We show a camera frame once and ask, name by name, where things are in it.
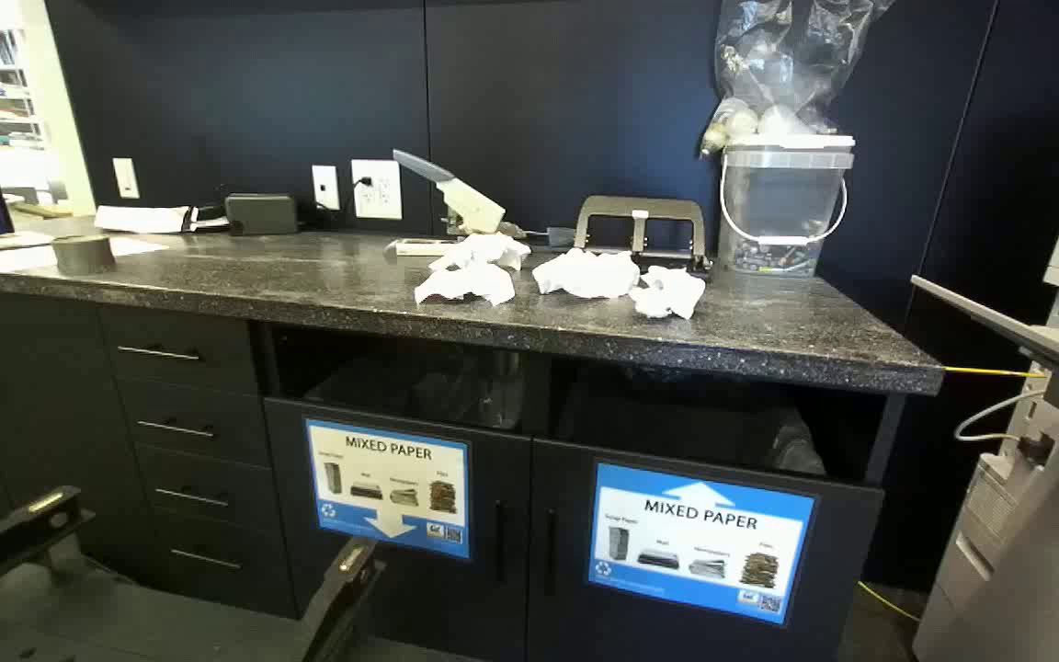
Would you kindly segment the grey hole punch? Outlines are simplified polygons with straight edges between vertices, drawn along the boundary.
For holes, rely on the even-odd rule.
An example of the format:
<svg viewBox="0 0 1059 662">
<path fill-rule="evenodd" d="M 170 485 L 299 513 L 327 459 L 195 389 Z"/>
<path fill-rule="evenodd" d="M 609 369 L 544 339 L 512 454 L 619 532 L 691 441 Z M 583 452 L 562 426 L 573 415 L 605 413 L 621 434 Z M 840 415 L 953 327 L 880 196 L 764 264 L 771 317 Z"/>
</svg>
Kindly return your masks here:
<svg viewBox="0 0 1059 662">
<path fill-rule="evenodd" d="M 588 196 L 576 208 L 573 247 L 592 251 L 592 222 L 609 217 L 628 223 L 628 252 L 642 264 L 684 264 L 696 273 L 711 268 L 706 217 L 691 199 L 641 199 L 641 196 Z M 684 251 L 653 251 L 647 229 L 671 222 L 686 229 Z"/>
</svg>

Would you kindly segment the left mixed paper sign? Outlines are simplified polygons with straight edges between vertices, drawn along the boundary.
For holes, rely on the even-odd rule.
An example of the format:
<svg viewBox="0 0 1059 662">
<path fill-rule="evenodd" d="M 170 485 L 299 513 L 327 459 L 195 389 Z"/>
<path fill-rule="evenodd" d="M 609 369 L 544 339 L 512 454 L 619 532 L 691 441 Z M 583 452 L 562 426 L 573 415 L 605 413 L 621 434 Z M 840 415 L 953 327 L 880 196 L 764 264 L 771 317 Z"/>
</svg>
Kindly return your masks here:
<svg viewBox="0 0 1059 662">
<path fill-rule="evenodd" d="M 373 423 L 302 423 L 323 532 L 472 560 L 472 443 Z"/>
</svg>

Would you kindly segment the mixed paper sign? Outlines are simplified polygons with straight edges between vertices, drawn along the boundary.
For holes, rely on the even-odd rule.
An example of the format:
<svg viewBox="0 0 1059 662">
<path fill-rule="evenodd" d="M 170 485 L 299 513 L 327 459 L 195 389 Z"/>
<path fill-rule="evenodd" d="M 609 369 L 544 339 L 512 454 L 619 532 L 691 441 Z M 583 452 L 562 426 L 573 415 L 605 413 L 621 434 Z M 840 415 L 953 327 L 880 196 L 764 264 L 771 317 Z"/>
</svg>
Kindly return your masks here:
<svg viewBox="0 0 1059 662">
<path fill-rule="evenodd" d="M 802 494 L 598 463 L 588 579 L 784 626 L 814 517 Z"/>
<path fill-rule="evenodd" d="M 323 532 L 472 560 L 472 443 L 373 423 L 302 423 Z"/>
</svg>

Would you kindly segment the right mixed paper sign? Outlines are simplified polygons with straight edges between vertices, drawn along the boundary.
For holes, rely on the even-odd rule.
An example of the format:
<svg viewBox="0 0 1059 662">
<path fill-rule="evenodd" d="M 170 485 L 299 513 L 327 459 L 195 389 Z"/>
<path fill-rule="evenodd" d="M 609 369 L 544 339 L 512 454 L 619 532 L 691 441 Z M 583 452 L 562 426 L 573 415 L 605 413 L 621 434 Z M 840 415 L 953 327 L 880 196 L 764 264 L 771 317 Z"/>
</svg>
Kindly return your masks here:
<svg viewBox="0 0 1059 662">
<path fill-rule="evenodd" d="M 802 494 L 598 463 L 588 579 L 784 626 L 814 517 Z"/>
</svg>

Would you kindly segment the clear plastic bucket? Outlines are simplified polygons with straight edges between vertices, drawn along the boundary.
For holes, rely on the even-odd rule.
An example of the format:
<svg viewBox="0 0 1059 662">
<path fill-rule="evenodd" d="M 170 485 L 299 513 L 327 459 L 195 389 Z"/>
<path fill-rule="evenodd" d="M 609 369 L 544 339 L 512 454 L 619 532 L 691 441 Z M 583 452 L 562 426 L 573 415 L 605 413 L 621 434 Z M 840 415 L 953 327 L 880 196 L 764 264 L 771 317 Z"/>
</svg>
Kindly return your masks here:
<svg viewBox="0 0 1059 662">
<path fill-rule="evenodd" d="M 733 273 L 814 274 L 849 208 L 854 137 L 750 137 L 720 155 L 720 257 Z"/>
</svg>

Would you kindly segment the black stand leg centre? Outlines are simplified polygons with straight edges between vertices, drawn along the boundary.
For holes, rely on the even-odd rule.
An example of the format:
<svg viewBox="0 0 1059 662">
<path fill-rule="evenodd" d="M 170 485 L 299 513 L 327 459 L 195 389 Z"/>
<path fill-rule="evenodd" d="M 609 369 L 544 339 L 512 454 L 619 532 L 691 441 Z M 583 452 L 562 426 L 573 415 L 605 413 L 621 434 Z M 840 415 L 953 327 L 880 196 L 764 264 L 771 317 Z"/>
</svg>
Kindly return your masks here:
<svg viewBox="0 0 1059 662">
<path fill-rule="evenodd" d="M 338 546 L 302 614 L 299 662 L 338 662 L 345 653 L 380 572 L 373 540 L 349 538 Z"/>
</svg>

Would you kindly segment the black stand leg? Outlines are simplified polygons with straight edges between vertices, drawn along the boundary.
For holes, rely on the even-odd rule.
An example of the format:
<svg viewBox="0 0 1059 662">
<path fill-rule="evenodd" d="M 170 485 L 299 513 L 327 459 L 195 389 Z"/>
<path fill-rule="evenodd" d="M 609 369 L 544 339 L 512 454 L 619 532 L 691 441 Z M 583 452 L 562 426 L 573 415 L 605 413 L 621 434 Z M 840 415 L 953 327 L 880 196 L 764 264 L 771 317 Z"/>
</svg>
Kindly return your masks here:
<svg viewBox="0 0 1059 662">
<path fill-rule="evenodd" d="M 338 662 L 345 653 L 380 572 L 373 540 L 349 538 L 338 546 L 302 614 L 299 662 Z"/>
<path fill-rule="evenodd" d="M 0 517 L 0 577 L 13 566 L 44 555 L 47 546 L 68 540 L 93 511 L 78 485 L 60 485 Z"/>
</svg>

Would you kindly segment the dark grey box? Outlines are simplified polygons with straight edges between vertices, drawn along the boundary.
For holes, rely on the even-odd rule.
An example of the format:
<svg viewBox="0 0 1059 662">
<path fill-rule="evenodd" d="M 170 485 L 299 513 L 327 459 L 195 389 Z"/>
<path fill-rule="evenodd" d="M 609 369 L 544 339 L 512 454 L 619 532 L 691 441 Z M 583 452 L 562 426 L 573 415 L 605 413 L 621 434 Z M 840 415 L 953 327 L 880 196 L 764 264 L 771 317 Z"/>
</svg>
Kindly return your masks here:
<svg viewBox="0 0 1059 662">
<path fill-rule="evenodd" d="M 291 196 L 226 196 L 225 217 L 240 236 L 291 236 L 299 229 Z"/>
</svg>

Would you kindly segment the black drawer cabinet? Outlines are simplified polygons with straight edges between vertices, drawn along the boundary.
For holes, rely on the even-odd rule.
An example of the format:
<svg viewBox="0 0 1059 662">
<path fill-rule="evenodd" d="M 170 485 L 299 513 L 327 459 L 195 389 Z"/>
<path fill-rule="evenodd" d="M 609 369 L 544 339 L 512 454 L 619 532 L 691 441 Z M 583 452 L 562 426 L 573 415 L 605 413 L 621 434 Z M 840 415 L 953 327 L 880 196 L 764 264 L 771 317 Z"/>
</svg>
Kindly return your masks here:
<svg viewBox="0 0 1059 662">
<path fill-rule="evenodd" d="M 295 610 L 251 327 L 101 310 L 125 431 L 175 592 Z"/>
</svg>

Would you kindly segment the clear plastic bag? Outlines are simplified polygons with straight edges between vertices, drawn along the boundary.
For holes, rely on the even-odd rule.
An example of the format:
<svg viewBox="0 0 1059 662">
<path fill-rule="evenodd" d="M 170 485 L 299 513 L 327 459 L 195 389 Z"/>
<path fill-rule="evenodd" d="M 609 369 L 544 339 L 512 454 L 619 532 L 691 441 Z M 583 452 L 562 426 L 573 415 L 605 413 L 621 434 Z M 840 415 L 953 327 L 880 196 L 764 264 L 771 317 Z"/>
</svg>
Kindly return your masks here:
<svg viewBox="0 0 1059 662">
<path fill-rule="evenodd" d="M 718 105 L 703 155 L 764 137 L 836 137 L 826 105 L 898 0 L 720 0 L 713 30 Z"/>
</svg>

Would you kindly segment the white paper sheet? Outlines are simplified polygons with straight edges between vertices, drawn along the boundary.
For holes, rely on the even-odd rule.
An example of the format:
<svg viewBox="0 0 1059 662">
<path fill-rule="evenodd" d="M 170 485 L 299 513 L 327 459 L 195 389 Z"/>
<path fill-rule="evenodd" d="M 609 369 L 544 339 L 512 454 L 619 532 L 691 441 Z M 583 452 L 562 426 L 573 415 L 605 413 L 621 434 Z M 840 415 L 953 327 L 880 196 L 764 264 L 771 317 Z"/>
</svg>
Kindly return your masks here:
<svg viewBox="0 0 1059 662">
<path fill-rule="evenodd" d="M 195 206 L 95 206 L 95 229 L 137 236 L 179 236 L 190 230 Z"/>
</svg>

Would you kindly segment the black stand leg left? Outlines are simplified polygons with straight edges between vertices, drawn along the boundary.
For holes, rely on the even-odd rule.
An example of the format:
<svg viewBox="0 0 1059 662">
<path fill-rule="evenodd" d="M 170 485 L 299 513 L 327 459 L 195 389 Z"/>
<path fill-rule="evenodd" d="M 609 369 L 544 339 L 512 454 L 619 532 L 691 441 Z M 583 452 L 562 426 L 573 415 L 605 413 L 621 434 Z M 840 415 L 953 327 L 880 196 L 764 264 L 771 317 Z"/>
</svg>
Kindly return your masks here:
<svg viewBox="0 0 1059 662">
<path fill-rule="evenodd" d="M 78 485 L 60 485 L 0 517 L 0 577 L 13 566 L 44 555 L 47 546 L 68 540 L 93 511 Z"/>
</svg>

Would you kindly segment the grey office printer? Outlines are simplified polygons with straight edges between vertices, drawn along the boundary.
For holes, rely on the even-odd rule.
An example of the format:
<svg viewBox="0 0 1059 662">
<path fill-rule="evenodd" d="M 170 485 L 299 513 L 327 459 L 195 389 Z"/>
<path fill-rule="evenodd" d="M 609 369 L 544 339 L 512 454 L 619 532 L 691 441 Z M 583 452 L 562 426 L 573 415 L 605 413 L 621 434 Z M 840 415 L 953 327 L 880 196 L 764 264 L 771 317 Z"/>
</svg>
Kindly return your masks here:
<svg viewBox="0 0 1059 662">
<path fill-rule="evenodd" d="M 1056 290 L 1046 321 L 1026 323 L 916 274 L 1028 356 L 1017 392 L 996 403 L 1008 426 L 967 481 L 916 626 L 920 662 L 1059 662 L 1059 237 L 1045 284 Z M 975 441 L 975 423 L 996 409 L 967 415 L 954 441 Z"/>
</svg>

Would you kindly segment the white bookshelf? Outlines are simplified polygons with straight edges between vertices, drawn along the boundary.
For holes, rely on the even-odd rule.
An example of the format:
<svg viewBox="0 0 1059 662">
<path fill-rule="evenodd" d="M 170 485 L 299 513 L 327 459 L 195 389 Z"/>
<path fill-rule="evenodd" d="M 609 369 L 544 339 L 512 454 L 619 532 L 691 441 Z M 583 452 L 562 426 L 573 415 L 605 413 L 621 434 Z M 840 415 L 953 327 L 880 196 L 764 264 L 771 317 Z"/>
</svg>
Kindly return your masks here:
<svg viewBox="0 0 1059 662">
<path fill-rule="evenodd" d="M 47 0 L 0 0 L 0 187 L 18 208 L 95 208 Z"/>
</svg>

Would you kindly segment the white wall outlet plate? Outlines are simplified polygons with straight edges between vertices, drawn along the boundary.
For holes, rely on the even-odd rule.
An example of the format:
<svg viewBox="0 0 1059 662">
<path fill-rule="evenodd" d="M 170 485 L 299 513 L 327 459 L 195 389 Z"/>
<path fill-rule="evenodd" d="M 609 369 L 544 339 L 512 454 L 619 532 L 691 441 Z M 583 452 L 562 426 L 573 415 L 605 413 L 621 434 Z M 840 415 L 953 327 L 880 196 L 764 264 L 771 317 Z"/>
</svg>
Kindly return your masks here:
<svg viewBox="0 0 1059 662">
<path fill-rule="evenodd" d="M 362 222 L 398 222 L 399 217 L 399 164 L 394 159 L 353 159 L 353 208 Z"/>
</svg>

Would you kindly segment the white small wall plate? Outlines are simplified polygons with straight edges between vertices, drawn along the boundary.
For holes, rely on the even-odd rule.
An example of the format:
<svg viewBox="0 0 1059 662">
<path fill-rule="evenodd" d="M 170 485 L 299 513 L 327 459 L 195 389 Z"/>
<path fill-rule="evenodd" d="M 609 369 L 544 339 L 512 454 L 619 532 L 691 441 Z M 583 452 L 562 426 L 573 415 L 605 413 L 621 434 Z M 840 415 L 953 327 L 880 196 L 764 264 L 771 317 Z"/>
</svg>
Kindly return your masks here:
<svg viewBox="0 0 1059 662">
<path fill-rule="evenodd" d="M 338 164 L 313 164 L 310 176 L 316 208 L 343 208 Z"/>
</svg>

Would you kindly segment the white light switch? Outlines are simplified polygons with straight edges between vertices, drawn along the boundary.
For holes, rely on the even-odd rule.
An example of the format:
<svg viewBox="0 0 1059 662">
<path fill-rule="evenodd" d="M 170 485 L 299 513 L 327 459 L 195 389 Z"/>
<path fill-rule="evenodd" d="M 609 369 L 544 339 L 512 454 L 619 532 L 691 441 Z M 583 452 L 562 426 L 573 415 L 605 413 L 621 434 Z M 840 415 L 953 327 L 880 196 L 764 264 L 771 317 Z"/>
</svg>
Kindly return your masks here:
<svg viewBox="0 0 1059 662">
<path fill-rule="evenodd" d="M 114 185 L 121 199 L 141 199 L 137 160 L 133 159 L 110 159 Z"/>
</svg>

